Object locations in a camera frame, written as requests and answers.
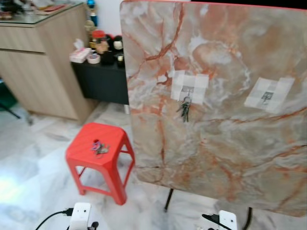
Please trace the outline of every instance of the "white wall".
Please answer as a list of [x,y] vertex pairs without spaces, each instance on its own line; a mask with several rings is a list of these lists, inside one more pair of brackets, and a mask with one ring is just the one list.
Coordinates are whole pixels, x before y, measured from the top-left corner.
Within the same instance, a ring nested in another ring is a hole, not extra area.
[[119,5],[122,1],[123,0],[95,0],[97,5],[98,29],[103,30],[106,34],[121,34]]

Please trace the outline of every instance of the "tissue box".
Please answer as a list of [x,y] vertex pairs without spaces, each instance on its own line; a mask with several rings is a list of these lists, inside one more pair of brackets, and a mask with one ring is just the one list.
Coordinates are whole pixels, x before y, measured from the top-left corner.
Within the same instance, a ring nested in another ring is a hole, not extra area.
[[91,53],[91,48],[84,48],[82,50],[76,50],[69,55],[71,62],[83,63],[86,60],[87,55]]

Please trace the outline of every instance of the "glass countertop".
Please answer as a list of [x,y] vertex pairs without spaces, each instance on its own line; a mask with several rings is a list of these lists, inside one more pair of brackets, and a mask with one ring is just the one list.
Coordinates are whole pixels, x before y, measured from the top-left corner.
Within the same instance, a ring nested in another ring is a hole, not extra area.
[[25,14],[17,14],[14,15],[12,19],[9,20],[0,20],[0,23],[19,23],[19,24],[36,24],[42,20],[50,18],[58,13],[71,9],[72,7],[83,4],[83,2],[70,2],[67,6],[63,7],[63,9],[59,9],[58,11],[49,14],[49,15],[37,15],[34,12],[25,13]]

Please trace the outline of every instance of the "black stand leg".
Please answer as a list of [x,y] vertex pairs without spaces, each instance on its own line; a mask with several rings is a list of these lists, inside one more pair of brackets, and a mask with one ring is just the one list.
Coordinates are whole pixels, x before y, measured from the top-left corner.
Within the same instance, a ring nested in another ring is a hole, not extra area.
[[14,113],[12,110],[10,110],[8,107],[6,107],[4,104],[2,104],[1,102],[0,102],[0,107],[2,107],[3,109],[5,109],[6,111],[8,111],[10,114],[12,114],[13,116],[15,116],[17,119],[20,119],[20,117],[16,114],[16,113]]
[[171,201],[173,191],[174,191],[173,188],[169,189],[168,198],[167,198],[167,201],[166,201],[166,204],[165,204],[165,207],[164,207],[164,212],[167,212],[168,205],[169,205],[169,202]]

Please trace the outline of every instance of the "red plastic stool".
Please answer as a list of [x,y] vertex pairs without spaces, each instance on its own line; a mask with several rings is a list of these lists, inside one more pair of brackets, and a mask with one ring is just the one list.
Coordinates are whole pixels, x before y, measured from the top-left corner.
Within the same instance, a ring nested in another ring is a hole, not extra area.
[[[92,150],[95,140],[99,140],[109,146],[108,152],[96,155],[95,150]],[[127,151],[121,150],[124,145]],[[121,152],[130,154],[132,158],[124,183],[122,183],[117,169],[117,160]],[[86,190],[91,190],[112,196],[119,205],[123,205],[126,202],[125,186],[135,160],[128,136],[122,128],[98,123],[84,125],[66,150],[66,161],[81,195],[84,195]],[[77,172],[76,166],[83,167],[80,174]],[[85,168],[101,172],[110,192],[82,185],[79,178]]]

